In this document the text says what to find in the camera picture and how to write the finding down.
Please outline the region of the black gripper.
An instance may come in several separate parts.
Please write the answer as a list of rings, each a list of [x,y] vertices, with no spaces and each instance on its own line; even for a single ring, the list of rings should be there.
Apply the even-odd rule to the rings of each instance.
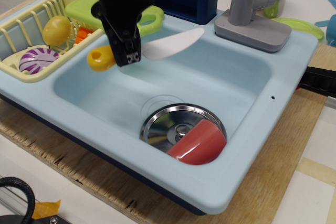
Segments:
[[[137,22],[141,13],[151,5],[153,0],[98,0],[92,6],[91,13],[101,20],[104,30],[116,35],[109,36],[109,44],[119,67],[141,60]]]

